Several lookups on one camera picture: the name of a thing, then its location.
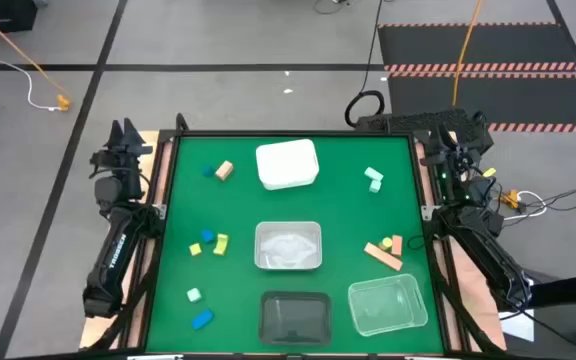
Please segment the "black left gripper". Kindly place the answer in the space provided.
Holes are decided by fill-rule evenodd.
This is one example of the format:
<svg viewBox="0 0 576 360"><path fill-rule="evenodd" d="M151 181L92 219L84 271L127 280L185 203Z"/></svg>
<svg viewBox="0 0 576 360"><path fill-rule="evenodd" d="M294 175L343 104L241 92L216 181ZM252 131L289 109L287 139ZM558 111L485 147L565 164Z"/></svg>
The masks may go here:
<svg viewBox="0 0 576 360"><path fill-rule="evenodd" d="M112 149L121 145L122 138L126 149ZM112 121L111 131L104 146L107 149L93 153L89 160L93 166L90 178L108 171L133 172L141 176L139 157L152 152L152 147L146 145L129 118L124 119L124 135L119 121Z"/></svg>

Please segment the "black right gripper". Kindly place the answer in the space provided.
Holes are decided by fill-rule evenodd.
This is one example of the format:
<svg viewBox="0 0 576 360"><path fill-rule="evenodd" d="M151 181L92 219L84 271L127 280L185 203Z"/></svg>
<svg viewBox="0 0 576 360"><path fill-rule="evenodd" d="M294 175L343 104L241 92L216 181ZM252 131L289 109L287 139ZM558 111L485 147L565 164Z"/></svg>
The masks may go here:
<svg viewBox="0 0 576 360"><path fill-rule="evenodd" d="M443 178L460 180L474 164L473 150L464 148L459 133L448 131L444 125L436 127L434 138L437 148L430 149L420 163L426 167L436 167Z"/></svg>

